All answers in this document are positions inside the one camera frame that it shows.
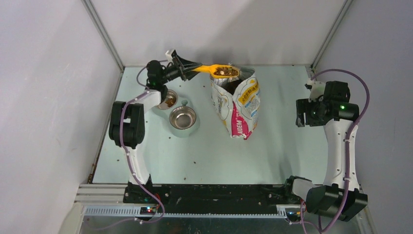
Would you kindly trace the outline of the orange plastic scoop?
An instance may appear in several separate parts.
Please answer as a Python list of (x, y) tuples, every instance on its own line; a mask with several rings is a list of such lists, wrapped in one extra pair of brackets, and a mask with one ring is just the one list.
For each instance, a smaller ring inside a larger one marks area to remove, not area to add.
[(230, 65), (202, 65), (193, 69), (194, 72), (209, 73), (213, 78), (232, 78), (240, 74), (240, 70)]

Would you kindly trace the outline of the white yellow pet food bag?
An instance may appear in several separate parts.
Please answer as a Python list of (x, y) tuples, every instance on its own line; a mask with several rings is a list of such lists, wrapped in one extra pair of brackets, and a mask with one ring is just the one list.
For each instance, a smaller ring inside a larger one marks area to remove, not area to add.
[(258, 124), (261, 90), (254, 68), (238, 69), (237, 77), (210, 77), (211, 99), (230, 137), (247, 140)]

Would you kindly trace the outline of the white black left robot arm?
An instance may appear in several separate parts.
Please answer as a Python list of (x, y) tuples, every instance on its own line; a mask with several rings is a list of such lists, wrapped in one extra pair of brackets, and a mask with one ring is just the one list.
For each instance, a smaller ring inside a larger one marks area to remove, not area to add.
[(176, 78), (191, 80), (198, 74), (195, 69), (202, 66), (200, 62), (180, 57), (175, 50), (167, 51), (166, 56), (167, 60), (151, 60), (142, 68), (147, 72), (143, 93), (128, 102), (114, 102), (109, 123), (110, 139), (125, 150), (130, 170), (129, 182), (141, 184), (135, 191), (135, 197), (142, 203), (148, 203), (154, 197), (153, 188), (145, 185), (150, 173), (138, 149), (145, 137), (145, 113), (157, 106), (174, 107), (179, 102), (178, 97), (171, 96), (173, 91), (166, 84)]

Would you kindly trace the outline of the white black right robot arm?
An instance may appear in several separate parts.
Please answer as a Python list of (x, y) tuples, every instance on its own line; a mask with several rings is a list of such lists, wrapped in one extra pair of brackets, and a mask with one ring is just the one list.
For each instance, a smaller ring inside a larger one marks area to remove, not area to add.
[(311, 81), (306, 84), (309, 98), (296, 101), (296, 125), (321, 126), (328, 144), (327, 169), (322, 185), (295, 177), (283, 191), (286, 202), (304, 200), (307, 211), (338, 220), (350, 221), (368, 204), (360, 192), (355, 166), (355, 139), (359, 106), (350, 103), (348, 84), (341, 81)]

